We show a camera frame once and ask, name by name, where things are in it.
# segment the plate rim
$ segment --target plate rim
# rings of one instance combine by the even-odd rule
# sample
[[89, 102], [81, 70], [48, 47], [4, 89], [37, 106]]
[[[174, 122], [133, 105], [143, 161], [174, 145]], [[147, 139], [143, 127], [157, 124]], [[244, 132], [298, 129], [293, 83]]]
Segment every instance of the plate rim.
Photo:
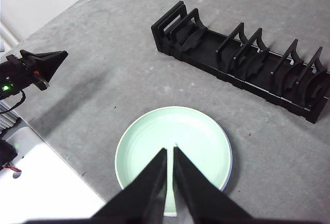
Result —
[[[118, 184], [120, 186], [121, 189], [124, 189], [123, 187], [123, 184], [119, 178], [119, 174], [118, 174], [118, 170], [117, 170], [117, 157], [118, 157], [118, 150], [119, 150], [119, 147], [122, 143], [122, 140], [124, 138], [124, 136], [126, 135], [126, 133], [128, 132], [128, 130], [135, 124], [137, 123], [137, 121], [139, 121], [140, 119], [144, 118], [145, 116], [149, 115], [150, 113], [153, 113], [153, 112], [156, 112], [156, 111], [159, 111], [159, 110], [162, 110], [162, 109], [169, 109], [169, 108], [183, 108], [183, 109], [189, 109], [189, 110], [192, 110], [192, 111], [195, 111], [195, 112], [199, 112], [201, 113], [202, 115], [206, 116], [208, 119], [210, 119], [212, 122], [216, 123], [219, 128], [222, 130], [222, 132], [224, 133], [225, 137], [226, 137], [226, 140], [227, 140], [227, 144], [229, 146], [229, 152], [230, 152], [230, 165], [229, 165], [229, 170], [228, 170], [228, 173], [227, 173], [227, 177], [226, 177], [226, 180], [224, 181], [223, 185], [219, 188], [217, 187], [220, 191], [223, 191], [225, 189], [225, 187], [227, 186], [227, 183], [229, 181], [229, 178], [232, 174], [232, 168], [233, 168], [233, 151], [232, 151], [232, 146], [230, 145], [230, 141], [229, 141], [229, 138], [226, 134], [226, 132], [223, 130], [223, 128], [220, 126], [220, 124], [215, 121], [213, 118], [211, 118], [209, 115], [205, 114], [204, 112], [201, 112], [199, 110], [196, 110], [194, 108], [190, 108], [190, 107], [184, 107], [184, 106], [166, 106], [166, 107], [160, 107], [160, 108], [156, 108], [154, 110], [151, 110], [151, 111], [148, 111], [146, 113], [144, 113], [143, 115], [141, 115], [140, 117], [138, 117], [136, 120], [134, 120], [127, 128], [126, 130], [124, 131], [124, 133], [122, 134], [122, 136], [120, 137], [120, 140], [117, 144], [117, 148], [115, 150], [115, 155], [114, 155], [114, 170], [115, 170], [115, 176], [117, 178], [117, 181], [118, 181]], [[164, 216], [170, 216], [170, 217], [175, 217], [177, 214], [176, 212], [164, 212]]]

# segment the black dish rack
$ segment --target black dish rack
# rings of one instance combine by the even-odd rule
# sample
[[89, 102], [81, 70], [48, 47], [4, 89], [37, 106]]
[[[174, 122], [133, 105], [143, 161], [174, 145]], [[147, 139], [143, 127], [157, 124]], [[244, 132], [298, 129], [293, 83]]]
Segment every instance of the black dish rack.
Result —
[[158, 51], [312, 123], [317, 121], [330, 97], [330, 73], [320, 62], [322, 47], [306, 64], [296, 52], [297, 39], [280, 55], [265, 46], [262, 28], [247, 39], [244, 23], [240, 23], [230, 35], [222, 35], [203, 25], [198, 9], [187, 14], [182, 1], [152, 25], [151, 30]]

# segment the red wire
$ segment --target red wire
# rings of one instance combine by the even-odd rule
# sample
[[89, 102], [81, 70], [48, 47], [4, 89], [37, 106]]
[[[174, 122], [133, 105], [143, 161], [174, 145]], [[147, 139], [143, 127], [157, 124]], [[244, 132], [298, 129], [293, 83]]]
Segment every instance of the red wire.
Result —
[[16, 167], [11, 166], [10, 164], [4, 166], [3, 168], [8, 168], [8, 169], [13, 170], [13, 171], [16, 171], [16, 172], [18, 172], [18, 173], [20, 173], [20, 172], [22, 171], [22, 170], [19, 170], [19, 169], [16, 168]]

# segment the ceramic plate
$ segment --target ceramic plate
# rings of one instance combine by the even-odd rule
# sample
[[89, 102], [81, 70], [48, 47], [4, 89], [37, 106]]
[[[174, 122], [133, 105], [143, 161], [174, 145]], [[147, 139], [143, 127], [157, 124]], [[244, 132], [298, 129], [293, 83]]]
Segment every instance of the ceramic plate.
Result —
[[116, 176], [121, 188], [126, 187], [161, 148], [166, 148], [167, 216], [176, 216], [172, 190], [174, 146], [220, 190], [225, 188], [232, 169], [229, 140], [219, 124], [206, 114], [187, 107], [164, 107], [139, 117], [126, 129], [117, 146]]

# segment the gray countertop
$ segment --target gray countertop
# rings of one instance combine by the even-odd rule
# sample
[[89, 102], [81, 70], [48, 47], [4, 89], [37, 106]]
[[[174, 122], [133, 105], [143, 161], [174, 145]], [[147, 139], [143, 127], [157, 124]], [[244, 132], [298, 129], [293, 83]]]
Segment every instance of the gray countertop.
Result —
[[[120, 190], [114, 154], [129, 124], [159, 107], [198, 109], [230, 139], [231, 199], [255, 217], [330, 219], [329, 105], [313, 125], [158, 53], [151, 25], [178, 1], [79, 0], [10, 52], [69, 53], [51, 88], [28, 87], [17, 113], [108, 200]], [[298, 53], [308, 61], [323, 46], [321, 61], [330, 66], [330, 0], [183, 1], [223, 34], [239, 22], [247, 36], [262, 27], [278, 53], [298, 38]]]

